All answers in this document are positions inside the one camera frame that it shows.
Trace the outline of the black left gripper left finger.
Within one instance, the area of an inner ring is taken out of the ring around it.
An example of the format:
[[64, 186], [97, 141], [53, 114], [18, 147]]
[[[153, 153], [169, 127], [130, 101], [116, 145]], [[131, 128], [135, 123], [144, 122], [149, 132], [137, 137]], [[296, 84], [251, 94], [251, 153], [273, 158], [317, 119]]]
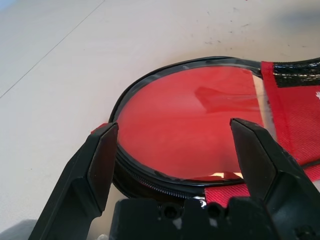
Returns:
[[62, 171], [29, 239], [85, 240], [113, 181], [118, 124], [95, 129]]

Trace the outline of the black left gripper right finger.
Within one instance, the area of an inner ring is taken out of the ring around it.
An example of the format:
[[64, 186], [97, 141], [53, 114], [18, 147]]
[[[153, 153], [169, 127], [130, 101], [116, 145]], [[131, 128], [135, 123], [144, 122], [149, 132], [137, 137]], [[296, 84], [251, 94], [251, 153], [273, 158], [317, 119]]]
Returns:
[[263, 201], [282, 240], [320, 238], [320, 193], [297, 161], [260, 125], [230, 120], [251, 197]]

